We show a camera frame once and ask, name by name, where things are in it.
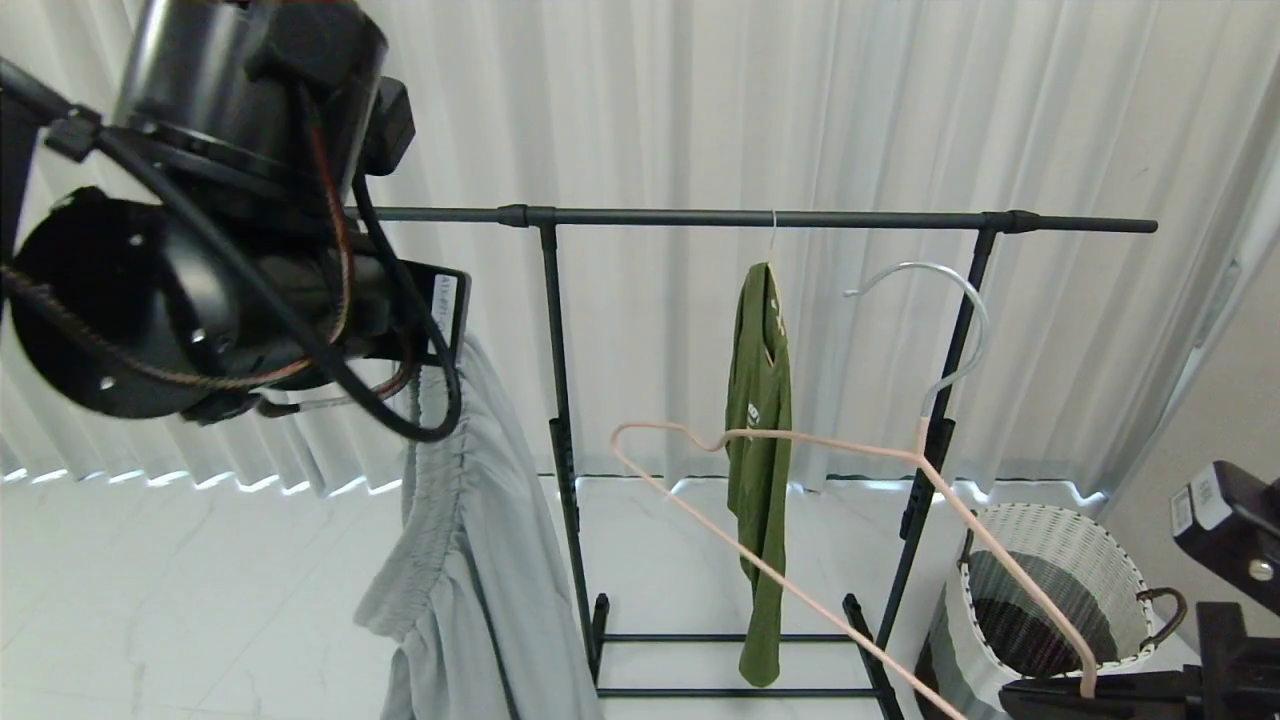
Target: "marble tile floor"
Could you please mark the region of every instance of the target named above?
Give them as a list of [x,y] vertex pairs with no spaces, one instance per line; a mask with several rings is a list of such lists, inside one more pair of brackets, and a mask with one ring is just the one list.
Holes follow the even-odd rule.
[[[559,505],[545,479],[559,532]],[[900,541],[905,483],[792,492],[788,575],[838,607],[855,592],[874,629]],[[722,527],[723,480],[680,492]],[[1002,484],[983,501],[1078,501],[1061,486]],[[590,597],[613,632],[741,632],[750,612],[733,553],[637,480],[580,482]],[[376,719],[390,643],[352,611],[399,529],[399,496],[319,500],[236,484],[196,491],[59,479],[0,492],[0,717],[4,720]],[[960,523],[934,506],[891,653],[914,664]],[[828,632],[787,601],[787,632]],[[1148,669],[1194,661],[1181,642]],[[737,647],[611,646],[602,685],[741,687]],[[776,687],[865,685],[852,644],[787,646]],[[896,682],[909,717],[918,717]],[[662,716],[878,717],[858,700],[609,700],[611,720]]]

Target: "black metal clothes rack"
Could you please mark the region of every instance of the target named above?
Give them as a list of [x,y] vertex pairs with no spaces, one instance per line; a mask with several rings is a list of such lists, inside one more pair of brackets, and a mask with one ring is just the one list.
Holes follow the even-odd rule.
[[[547,307],[552,338],[552,365],[556,379],[556,418],[550,419],[550,437],[559,486],[561,509],[568,537],[570,566],[577,615],[582,626],[588,665],[596,682],[604,647],[609,643],[727,643],[741,642],[740,633],[609,633],[609,597],[595,597],[594,611],[588,605],[586,573],[582,568],[580,538],[580,512],[577,491],[573,484],[573,445],[570,424],[568,377],[564,365],[564,318],[561,307],[559,263],[557,259],[557,228],[559,225],[659,225],[659,227],[785,227],[785,228],[877,228],[877,229],[964,229],[977,231],[978,238],[969,264],[968,278],[975,288],[982,288],[987,261],[1000,233],[1018,234],[1033,231],[1073,232],[1124,232],[1153,233],[1155,220],[1078,218],[1037,215],[1023,210],[1002,213],[828,213],[828,211],[771,211],[771,210],[641,210],[641,209],[563,209],[534,205],[506,205],[493,209],[477,208],[379,208],[378,217],[387,222],[435,223],[494,223],[512,228],[538,228],[543,250],[543,270],[547,284]],[[951,343],[942,365],[942,377],[956,370],[960,354],[969,334],[973,305],[968,296],[956,314]],[[945,388],[933,400],[925,436],[924,455],[936,468],[946,460],[955,420],[946,416],[951,388]],[[911,565],[920,544],[924,521],[933,497],[933,486],[916,471],[911,492],[902,514],[900,537],[904,542],[893,585],[884,607],[876,643],[883,648],[897,619]],[[854,593],[841,603],[849,624],[870,637],[861,606]],[[852,642],[842,634],[783,634],[785,643]],[[842,697],[876,700],[886,720],[901,720],[902,711],[883,665],[859,648],[869,688],[616,688],[596,687],[600,697],[773,697],[809,698]]]

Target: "laundry basket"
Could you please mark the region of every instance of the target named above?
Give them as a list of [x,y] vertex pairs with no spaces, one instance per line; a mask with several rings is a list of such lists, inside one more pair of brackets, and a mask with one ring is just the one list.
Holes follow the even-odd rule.
[[[1187,615],[1174,589],[1148,589],[1138,568],[1101,525],[1070,510],[1006,503],[978,519],[1088,641],[1098,673],[1133,671]],[[1156,632],[1151,601],[1178,611]],[[1080,660],[1048,615],[970,532],[948,579],[915,674],[970,720],[1009,717],[1005,683],[1079,675]],[[919,696],[922,714],[942,717]]]

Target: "beige wall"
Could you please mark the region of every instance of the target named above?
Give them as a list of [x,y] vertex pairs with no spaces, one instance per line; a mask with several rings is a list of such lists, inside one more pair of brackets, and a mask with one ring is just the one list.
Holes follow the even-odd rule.
[[[1265,260],[1216,348],[1137,475],[1103,516],[1147,582],[1196,601],[1244,606],[1249,632],[1280,635],[1280,618],[1188,557],[1170,537],[1169,498],[1213,460],[1280,477],[1280,251]],[[1194,642],[1194,618],[1183,637]]]

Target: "white curtain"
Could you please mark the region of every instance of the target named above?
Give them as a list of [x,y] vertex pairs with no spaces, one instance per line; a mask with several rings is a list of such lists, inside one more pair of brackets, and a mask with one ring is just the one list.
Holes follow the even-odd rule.
[[[70,97],[109,109],[140,0],[13,0],[0,53]],[[1001,237],[984,296],[988,355],[952,398],[947,470],[1123,475],[1167,404],[1194,320],[1229,260],[1215,218],[1235,208],[1274,133],[1280,4],[1239,1],[366,0],[406,82],[417,138],[372,184],[380,205],[831,209],[1156,218],[1155,236]],[[136,192],[101,163],[47,152],[23,227],[90,182]],[[492,351],[530,445],[550,471],[554,407],[536,233],[389,225],[408,259],[472,273],[470,328]],[[771,259],[791,338],[797,429],[882,445],[911,439],[960,293],[908,259],[968,265],[961,232],[562,228],[577,469],[617,473],[625,419],[714,437],[745,269]],[[115,421],[72,406],[14,342],[3,351],[3,462],[35,478],[195,482],[234,473],[326,488],[398,477],[402,443],[355,410],[243,418],[212,428]],[[372,368],[370,377],[385,372]],[[722,455],[637,434],[669,478],[717,474]],[[804,450],[794,479],[896,477],[905,468]]]

